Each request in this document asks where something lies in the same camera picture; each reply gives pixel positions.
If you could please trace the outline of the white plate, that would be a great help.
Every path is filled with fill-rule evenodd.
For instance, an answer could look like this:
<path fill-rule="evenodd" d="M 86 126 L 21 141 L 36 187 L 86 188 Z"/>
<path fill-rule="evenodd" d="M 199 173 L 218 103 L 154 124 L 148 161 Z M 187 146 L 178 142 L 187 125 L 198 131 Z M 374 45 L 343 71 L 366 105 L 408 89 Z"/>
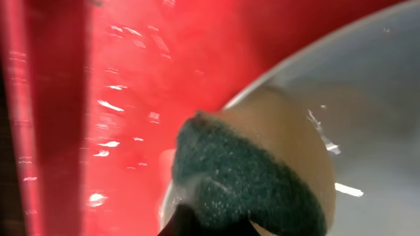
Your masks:
<path fill-rule="evenodd" d="M 268 70 L 220 111 L 262 88 L 288 95 L 326 146 L 336 193 L 328 233 L 419 234 L 418 1 L 320 39 Z M 172 173 L 160 234 L 228 235 L 204 232 L 174 188 Z"/>

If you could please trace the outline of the green and yellow sponge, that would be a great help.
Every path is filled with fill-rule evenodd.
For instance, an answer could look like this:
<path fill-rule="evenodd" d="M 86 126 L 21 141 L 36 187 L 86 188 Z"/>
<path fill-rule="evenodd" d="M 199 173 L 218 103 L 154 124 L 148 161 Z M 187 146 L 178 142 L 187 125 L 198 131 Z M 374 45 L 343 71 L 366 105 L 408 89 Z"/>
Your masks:
<path fill-rule="evenodd" d="M 320 134 L 286 94 L 261 88 L 179 130 L 172 182 L 204 232 L 326 235 L 335 173 Z"/>

